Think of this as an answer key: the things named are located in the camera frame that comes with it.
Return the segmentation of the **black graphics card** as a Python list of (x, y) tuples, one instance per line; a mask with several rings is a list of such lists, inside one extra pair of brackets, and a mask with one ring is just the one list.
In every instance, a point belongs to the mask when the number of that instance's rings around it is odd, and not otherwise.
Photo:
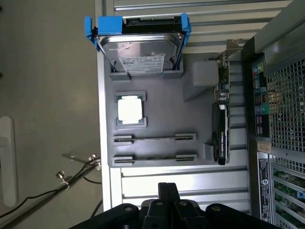
[(213, 158), (219, 165), (230, 162), (230, 64), (228, 58), (242, 49), (241, 39), (226, 41), (226, 49), (215, 58), (218, 67), (218, 83), (213, 89)]

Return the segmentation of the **metal knob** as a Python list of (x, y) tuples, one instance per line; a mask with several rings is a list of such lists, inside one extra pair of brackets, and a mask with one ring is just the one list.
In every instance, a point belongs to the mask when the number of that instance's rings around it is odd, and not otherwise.
[(61, 187), (65, 188), (66, 190), (70, 188), (70, 181), (72, 179), (72, 176), (65, 175), (65, 172), (61, 170), (56, 174), (56, 177), (61, 181)]

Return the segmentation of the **grey parts rack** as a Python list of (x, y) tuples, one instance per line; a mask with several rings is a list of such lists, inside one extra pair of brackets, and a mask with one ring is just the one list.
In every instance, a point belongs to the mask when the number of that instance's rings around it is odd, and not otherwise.
[[(107, 157), (112, 168), (213, 165), (216, 53), (183, 56), (182, 71), (105, 72)], [(117, 125), (116, 96), (143, 94), (142, 125)]]

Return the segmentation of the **silver CPU chip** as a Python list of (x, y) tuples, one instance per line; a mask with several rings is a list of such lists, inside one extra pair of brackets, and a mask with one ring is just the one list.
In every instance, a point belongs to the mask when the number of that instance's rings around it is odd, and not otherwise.
[(143, 94), (117, 95), (117, 125), (144, 124), (143, 101)]

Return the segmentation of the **white plastic bar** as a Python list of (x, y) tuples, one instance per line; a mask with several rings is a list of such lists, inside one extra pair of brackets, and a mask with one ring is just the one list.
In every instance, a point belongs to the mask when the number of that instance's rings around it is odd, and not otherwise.
[(18, 201), (14, 125), (9, 116), (0, 117), (0, 183), (3, 203), (13, 207)]

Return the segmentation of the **open PC case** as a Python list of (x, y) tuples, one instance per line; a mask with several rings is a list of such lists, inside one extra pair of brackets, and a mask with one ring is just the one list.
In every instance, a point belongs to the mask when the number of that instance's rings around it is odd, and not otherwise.
[(242, 49), (251, 215), (305, 229), (305, 0)]

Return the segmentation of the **hard disk with blue carrier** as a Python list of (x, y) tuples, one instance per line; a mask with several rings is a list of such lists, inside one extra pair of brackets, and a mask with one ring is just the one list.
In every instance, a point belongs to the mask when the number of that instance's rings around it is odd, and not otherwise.
[(192, 32), (186, 13), (167, 19), (99, 16), (97, 26), (84, 18), (84, 34), (112, 71), (129, 76), (181, 70), (183, 50)]

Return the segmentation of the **metal bracket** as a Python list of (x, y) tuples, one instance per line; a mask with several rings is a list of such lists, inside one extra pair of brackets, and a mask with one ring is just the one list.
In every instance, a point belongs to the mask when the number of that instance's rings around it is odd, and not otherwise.
[(62, 157), (69, 159), (71, 161), (75, 161), (75, 162), (79, 162), (79, 163), (83, 163), (83, 164), (86, 164), (88, 162), (90, 165), (95, 165), (96, 170), (98, 170), (98, 171), (101, 170), (101, 158), (98, 157), (96, 154), (74, 155), (74, 154), (66, 153), (66, 154), (62, 154)]

